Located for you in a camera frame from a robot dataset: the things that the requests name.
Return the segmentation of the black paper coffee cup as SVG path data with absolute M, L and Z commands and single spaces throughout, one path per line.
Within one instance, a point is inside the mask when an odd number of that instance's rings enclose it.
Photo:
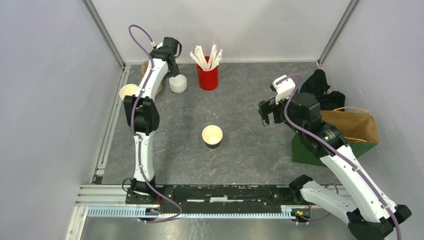
M 205 145 L 213 150 L 220 146 L 223 139 L 223 131 L 217 125 L 208 125 L 202 130 L 201 137 Z

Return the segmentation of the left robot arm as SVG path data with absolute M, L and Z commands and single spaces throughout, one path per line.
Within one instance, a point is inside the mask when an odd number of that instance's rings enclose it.
M 153 168 L 153 138 L 160 124 L 155 98 L 165 78 L 178 75 L 176 58 L 181 43 L 172 37 L 153 47 L 143 78 L 137 89 L 123 98 L 125 116 L 135 144 L 135 171 L 128 195 L 151 204 L 158 198 Z

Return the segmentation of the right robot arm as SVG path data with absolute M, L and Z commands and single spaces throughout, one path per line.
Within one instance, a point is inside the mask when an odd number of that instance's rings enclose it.
M 357 160 L 344 135 L 322 119 L 321 106 L 310 93 L 296 93 L 258 104 L 264 126 L 273 116 L 276 124 L 284 123 L 302 144 L 325 164 L 348 191 L 343 197 L 302 175 L 289 184 L 289 199 L 295 204 L 315 204 L 342 220 L 358 240 L 383 240 L 392 232 L 401 239 L 401 223 L 411 210 L 396 204 L 375 184 Z

